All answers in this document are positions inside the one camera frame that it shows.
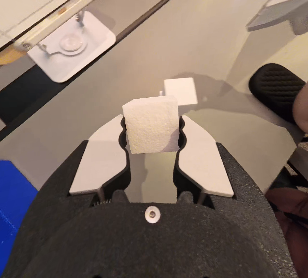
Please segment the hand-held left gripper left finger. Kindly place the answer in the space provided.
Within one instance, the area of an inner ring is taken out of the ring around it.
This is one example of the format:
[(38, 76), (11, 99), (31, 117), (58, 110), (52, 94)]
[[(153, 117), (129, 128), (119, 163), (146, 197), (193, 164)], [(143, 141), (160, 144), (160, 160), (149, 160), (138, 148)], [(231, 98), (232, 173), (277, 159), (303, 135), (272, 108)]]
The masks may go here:
[(126, 126), (122, 114), (100, 127), (88, 140), (71, 184), (70, 195), (96, 193), (104, 202), (131, 181)]

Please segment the wooden document board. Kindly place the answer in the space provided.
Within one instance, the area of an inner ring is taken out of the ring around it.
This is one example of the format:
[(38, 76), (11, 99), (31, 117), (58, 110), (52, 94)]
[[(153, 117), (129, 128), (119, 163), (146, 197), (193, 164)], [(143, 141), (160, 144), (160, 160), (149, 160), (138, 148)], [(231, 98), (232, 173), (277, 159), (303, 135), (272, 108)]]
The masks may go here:
[(6, 44), (5, 46), (3, 46), (1, 48), (1, 66), (15, 62), (16, 60), (20, 59), (21, 57), (23, 57), (27, 53), (27, 52), (21, 52), (20, 53), (19, 51), (15, 51), (13, 49), (13, 44), (14, 44), (15, 41), (17, 41), (19, 38), (21, 38), (24, 34), (26, 34), (29, 30), (31, 30), (34, 26), (38, 25), (41, 21), (43, 21), (44, 18), (42, 18), (40, 21), (35, 23), (31, 28), (29, 28), (28, 30), (23, 32), (21, 35), (19, 35), (16, 39), (9, 41), (8, 44)]

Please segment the person's right forearm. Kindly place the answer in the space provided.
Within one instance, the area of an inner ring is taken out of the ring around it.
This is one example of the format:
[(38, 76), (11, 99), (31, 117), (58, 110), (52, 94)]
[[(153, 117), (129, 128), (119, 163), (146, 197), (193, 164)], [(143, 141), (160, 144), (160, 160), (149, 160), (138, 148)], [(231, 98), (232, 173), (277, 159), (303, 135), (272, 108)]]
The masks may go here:
[(293, 117), (297, 126), (308, 134), (308, 83), (303, 86), (295, 98)]

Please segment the person's dark red shorts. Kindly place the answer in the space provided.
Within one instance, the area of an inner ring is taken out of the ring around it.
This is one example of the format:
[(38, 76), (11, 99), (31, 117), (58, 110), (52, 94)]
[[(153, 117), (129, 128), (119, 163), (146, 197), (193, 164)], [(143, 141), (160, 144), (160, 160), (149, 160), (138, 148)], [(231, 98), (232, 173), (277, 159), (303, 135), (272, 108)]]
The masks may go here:
[(294, 188), (269, 189), (272, 206), (299, 277), (308, 277), (308, 195)]

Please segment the black mesh wrist rest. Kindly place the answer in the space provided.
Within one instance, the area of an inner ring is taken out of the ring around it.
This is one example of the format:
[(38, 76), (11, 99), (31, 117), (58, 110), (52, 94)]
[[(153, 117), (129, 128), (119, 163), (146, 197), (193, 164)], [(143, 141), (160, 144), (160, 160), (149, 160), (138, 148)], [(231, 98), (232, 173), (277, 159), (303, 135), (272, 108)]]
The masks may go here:
[(284, 66), (268, 63), (251, 76), (248, 88), (269, 110), (295, 125), (293, 105), (305, 84), (306, 82)]

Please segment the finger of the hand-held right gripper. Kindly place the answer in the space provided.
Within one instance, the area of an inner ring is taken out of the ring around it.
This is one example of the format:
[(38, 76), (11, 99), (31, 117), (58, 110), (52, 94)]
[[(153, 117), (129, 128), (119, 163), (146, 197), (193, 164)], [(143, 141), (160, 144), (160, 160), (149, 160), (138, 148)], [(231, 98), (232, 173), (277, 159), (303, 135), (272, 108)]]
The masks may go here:
[(295, 35), (308, 31), (308, 0), (287, 0), (264, 6), (247, 24), (249, 32), (261, 30), (287, 21)]

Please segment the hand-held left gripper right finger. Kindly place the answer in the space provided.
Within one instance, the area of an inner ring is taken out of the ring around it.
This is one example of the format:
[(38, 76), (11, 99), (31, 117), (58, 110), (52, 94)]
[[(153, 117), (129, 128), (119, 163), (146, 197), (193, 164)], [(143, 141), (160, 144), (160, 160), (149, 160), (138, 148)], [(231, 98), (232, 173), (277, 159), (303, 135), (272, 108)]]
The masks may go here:
[(186, 115), (179, 119), (178, 146), (173, 169), (177, 200), (184, 192), (202, 205), (210, 203), (210, 195), (234, 197), (215, 139)]

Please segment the blue plastic bin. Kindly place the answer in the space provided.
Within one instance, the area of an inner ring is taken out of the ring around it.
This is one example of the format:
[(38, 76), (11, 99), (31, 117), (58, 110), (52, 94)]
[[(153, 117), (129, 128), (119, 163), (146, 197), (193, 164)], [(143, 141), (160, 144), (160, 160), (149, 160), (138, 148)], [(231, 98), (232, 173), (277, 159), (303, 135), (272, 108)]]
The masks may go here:
[(22, 220), (38, 191), (8, 160), (0, 161), (0, 274)]

